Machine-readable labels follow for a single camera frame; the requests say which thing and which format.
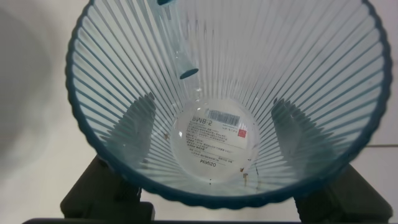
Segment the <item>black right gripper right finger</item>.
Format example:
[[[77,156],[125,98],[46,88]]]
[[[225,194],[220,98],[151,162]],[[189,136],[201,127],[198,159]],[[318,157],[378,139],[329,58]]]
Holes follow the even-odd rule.
[[[281,154],[299,178],[335,158],[341,140],[324,133],[291,102],[275,99],[271,116]],[[390,204],[352,166],[294,200],[303,223],[387,223],[393,215]]]

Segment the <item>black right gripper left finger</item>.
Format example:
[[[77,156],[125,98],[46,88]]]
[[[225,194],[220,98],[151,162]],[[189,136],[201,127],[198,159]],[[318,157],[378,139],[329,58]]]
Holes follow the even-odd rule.
[[[153,129],[155,98],[152,93],[135,101],[102,137],[106,146],[129,164],[147,169]],[[60,208],[65,218],[109,223],[149,223],[154,206],[141,201],[142,189],[115,173],[96,156],[65,196]]]

